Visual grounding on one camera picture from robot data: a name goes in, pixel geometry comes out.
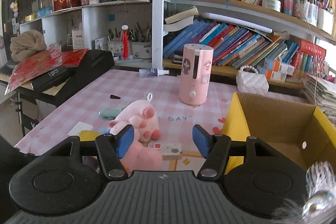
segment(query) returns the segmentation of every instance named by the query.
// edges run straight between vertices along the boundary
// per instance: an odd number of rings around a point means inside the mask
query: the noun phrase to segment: beige towel
[[[30,30],[18,37],[12,37],[10,41],[10,50],[15,62],[21,62],[35,53],[47,49],[43,34],[36,30]]]

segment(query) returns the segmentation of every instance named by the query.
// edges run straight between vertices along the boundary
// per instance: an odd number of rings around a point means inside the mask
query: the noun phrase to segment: white quilted handbag
[[[261,75],[251,66],[242,66],[237,73],[236,82],[239,92],[266,95],[268,83],[265,75]]]

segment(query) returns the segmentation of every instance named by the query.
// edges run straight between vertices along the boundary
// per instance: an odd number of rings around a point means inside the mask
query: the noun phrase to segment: pearl handle
[[[252,67],[252,66],[242,66],[242,67],[240,67],[241,71],[244,71],[245,69],[253,70],[254,73],[258,74],[258,71],[254,67]]]

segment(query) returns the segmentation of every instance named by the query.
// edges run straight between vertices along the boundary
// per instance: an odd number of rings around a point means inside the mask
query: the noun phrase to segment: pink plush toy
[[[134,127],[134,141],[121,163],[127,170],[158,170],[162,164],[162,155],[151,147],[144,147],[140,142],[157,140],[160,137],[159,123],[153,106],[145,101],[135,101],[126,107],[115,120],[110,122],[110,133],[116,135],[127,124]]]
[[[113,128],[120,121],[128,121],[134,128],[138,128],[138,140],[141,142],[157,140],[161,136],[155,109],[148,101],[138,100],[131,103],[110,122],[110,127]]]

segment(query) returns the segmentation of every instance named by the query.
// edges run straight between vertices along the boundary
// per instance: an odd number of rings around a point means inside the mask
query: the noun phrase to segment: pink humidifier
[[[213,48],[200,44],[186,44],[180,83],[180,100],[192,106],[205,103],[208,95]]]

